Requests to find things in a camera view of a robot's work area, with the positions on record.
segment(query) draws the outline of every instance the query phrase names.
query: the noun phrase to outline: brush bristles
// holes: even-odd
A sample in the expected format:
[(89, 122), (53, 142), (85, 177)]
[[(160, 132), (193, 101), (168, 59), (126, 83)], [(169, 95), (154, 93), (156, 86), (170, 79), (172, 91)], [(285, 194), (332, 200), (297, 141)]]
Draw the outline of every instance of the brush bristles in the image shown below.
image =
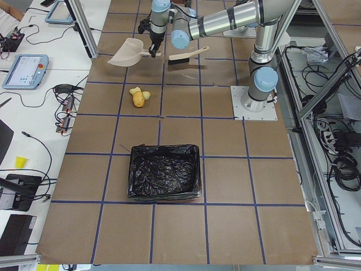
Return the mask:
[(182, 59), (177, 59), (177, 60), (168, 60), (168, 65), (188, 63), (189, 61), (190, 61), (189, 58), (182, 58)]

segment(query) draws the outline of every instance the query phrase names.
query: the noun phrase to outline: white mounting plate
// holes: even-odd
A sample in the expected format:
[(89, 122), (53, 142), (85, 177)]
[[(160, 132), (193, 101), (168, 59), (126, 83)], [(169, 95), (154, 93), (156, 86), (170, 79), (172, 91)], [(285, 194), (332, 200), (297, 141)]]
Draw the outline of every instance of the white mounting plate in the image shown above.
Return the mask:
[(241, 105), (241, 97), (243, 93), (248, 91), (248, 86), (231, 86), (233, 115), (235, 120), (261, 120), (261, 121), (276, 121), (277, 113), (274, 103), (266, 104), (265, 109), (261, 112), (254, 113), (249, 112)]
[(223, 32), (223, 36), (228, 38), (255, 38), (256, 28), (247, 27), (247, 29), (243, 32), (238, 30), (227, 30)]

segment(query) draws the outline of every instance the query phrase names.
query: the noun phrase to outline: black trash bag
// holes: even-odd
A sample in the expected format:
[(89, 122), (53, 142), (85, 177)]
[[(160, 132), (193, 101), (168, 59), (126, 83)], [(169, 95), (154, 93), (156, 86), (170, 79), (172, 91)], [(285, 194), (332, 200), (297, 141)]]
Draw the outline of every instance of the black trash bag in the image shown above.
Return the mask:
[(196, 145), (135, 146), (131, 149), (128, 197), (136, 200), (194, 199), (200, 196)]

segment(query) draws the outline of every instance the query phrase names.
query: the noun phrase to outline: dustpan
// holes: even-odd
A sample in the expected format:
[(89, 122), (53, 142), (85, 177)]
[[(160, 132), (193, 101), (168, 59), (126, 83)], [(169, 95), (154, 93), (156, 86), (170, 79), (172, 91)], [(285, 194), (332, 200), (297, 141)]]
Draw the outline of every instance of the dustpan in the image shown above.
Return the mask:
[(127, 38), (118, 52), (108, 61), (115, 66), (129, 67), (137, 64), (143, 55), (151, 55), (144, 49), (144, 43), (136, 38)]

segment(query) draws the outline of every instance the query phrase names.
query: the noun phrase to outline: blue joint cap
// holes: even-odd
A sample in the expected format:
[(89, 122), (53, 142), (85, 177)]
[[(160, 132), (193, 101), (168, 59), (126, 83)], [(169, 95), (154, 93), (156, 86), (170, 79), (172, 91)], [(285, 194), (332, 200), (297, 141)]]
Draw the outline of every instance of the blue joint cap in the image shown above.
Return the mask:
[(197, 16), (197, 12), (196, 12), (194, 9), (190, 8), (190, 15), (191, 15), (192, 17), (196, 17), (196, 16)]
[(190, 44), (189, 36), (182, 30), (173, 30), (170, 36), (171, 44), (177, 49), (185, 49)]
[(258, 24), (257, 23), (248, 24), (247, 27), (258, 27)]
[(152, 11), (161, 13), (170, 8), (170, 0), (153, 0)]
[(277, 85), (278, 74), (271, 67), (262, 67), (254, 75), (254, 84), (262, 92), (271, 92)]

